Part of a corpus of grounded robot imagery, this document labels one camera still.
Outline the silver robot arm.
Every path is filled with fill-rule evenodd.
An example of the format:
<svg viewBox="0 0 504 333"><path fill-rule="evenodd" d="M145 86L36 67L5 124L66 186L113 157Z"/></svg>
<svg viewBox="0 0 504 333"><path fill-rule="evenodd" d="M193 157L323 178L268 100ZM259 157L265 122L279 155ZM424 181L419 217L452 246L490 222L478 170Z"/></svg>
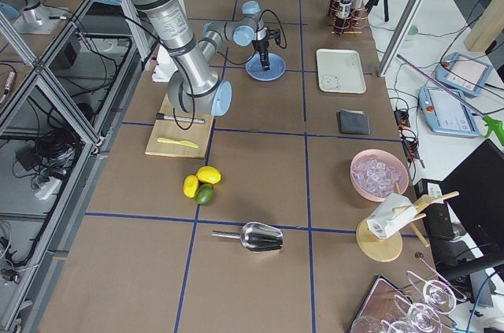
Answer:
<svg viewBox="0 0 504 333"><path fill-rule="evenodd" d="M91 0L118 6L123 0ZM174 60L176 71L168 85L168 98L175 109L185 113L223 116L232 103L232 85L221 79L208 62L224 41L253 46L253 57L269 70L269 42L280 41L280 30L267 28L256 1L245 2L239 21L211 22L197 40L179 0L131 0L144 12L154 31Z"/></svg>
<svg viewBox="0 0 504 333"><path fill-rule="evenodd" d="M22 34L49 35L60 21L40 0L1 0L1 12Z"/></svg>

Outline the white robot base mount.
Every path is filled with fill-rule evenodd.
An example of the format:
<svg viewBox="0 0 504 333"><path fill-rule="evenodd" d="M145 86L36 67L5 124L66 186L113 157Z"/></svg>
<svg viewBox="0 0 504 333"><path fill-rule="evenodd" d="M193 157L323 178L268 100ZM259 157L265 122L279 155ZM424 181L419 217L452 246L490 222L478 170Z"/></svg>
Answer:
<svg viewBox="0 0 504 333"><path fill-rule="evenodd" d="M168 51L160 45L155 57L152 80L155 83L168 83L176 71L177 67L174 60L169 56Z"/></svg>

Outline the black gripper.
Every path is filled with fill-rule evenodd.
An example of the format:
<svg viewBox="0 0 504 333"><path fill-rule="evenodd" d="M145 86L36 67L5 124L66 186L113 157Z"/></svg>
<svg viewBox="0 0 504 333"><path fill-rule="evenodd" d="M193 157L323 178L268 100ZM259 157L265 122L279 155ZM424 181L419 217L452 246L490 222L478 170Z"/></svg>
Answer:
<svg viewBox="0 0 504 333"><path fill-rule="evenodd" d="M277 46L281 45L281 30L262 28L257 34L255 40L252 41L253 47L259 53L259 61L263 70L270 69L269 62L269 40L272 39Z"/></svg>

